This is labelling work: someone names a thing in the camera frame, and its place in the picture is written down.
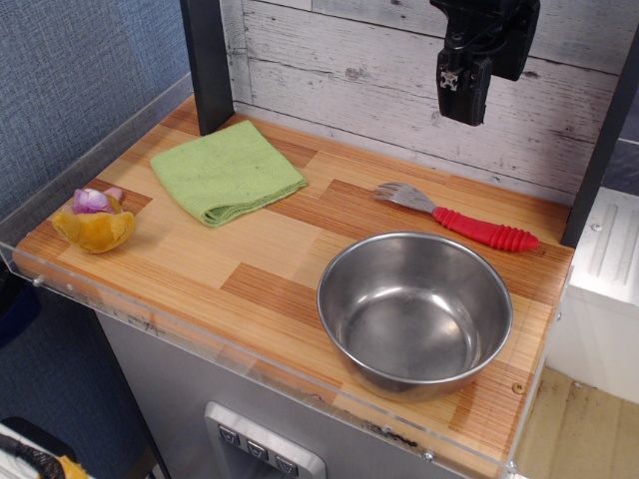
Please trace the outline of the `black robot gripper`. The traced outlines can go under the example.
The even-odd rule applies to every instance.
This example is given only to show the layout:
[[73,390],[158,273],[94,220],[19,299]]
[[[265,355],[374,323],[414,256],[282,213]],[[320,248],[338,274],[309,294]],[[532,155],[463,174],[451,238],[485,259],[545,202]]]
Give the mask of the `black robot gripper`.
[[[481,125],[491,75],[517,81],[523,72],[540,13],[539,1],[438,1],[430,5],[447,20],[437,56],[440,115]],[[467,52],[497,52],[488,56]]]

